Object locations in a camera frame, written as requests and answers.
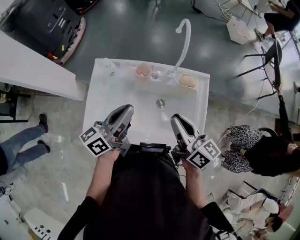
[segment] blue jeans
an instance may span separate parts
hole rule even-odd
[[[3,149],[7,159],[7,173],[47,153],[47,148],[43,144],[37,144],[32,148],[19,152],[26,143],[40,137],[45,132],[43,125],[37,125],[36,127],[25,129],[5,142],[0,143],[0,147]]]

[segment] drain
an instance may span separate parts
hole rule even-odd
[[[164,108],[165,106],[165,101],[163,99],[159,99],[156,101],[156,106],[159,108]]]

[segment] white sink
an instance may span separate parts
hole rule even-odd
[[[159,73],[158,78],[150,77],[140,80],[134,69],[140,62],[134,60],[111,60],[116,65],[114,75],[107,74],[103,59],[95,59],[93,74],[86,103],[83,131],[97,120],[104,120],[115,108],[131,104],[135,113],[132,117],[128,139],[132,144],[165,143],[171,147],[176,139],[171,128],[170,118],[182,114],[194,121],[201,132],[207,112],[210,75],[178,68],[174,73],[179,79],[181,73],[189,74],[197,79],[194,89],[184,87],[165,75],[166,70],[173,67],[158,63],[152,65],[152,72]],[[159,108],[157,100],[163,99],[165,106]]]

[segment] patterned skirt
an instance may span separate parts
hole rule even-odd
[[[225,139],[232,144],[230,151],[225,151],[225,159],[221,166],[233,173],[252,171],[253,168],[249,161],[240,154],[240,150],[252,148],[262,138],[262,133],[249,125],[230,126],[229,130],[231,132],[226,135]]]

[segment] faucet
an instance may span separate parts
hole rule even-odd
[[[186,24],[186,26],[187,26],[186,39],[184,41],[184,46],[183,46],[183,50],[182,50],[181,56],[180,56],[178,62],[176,63],[175,67],[171,71],[171,73],[176,72],[177,68],[181,65],[181,63],[185,59],[186,54],[188,52],[189,41],[191,39],[191,22],[187,18],[183,19],[181,21],[179,27],[176,29],[176,32],[177,33],[181,33],[184,24]]]

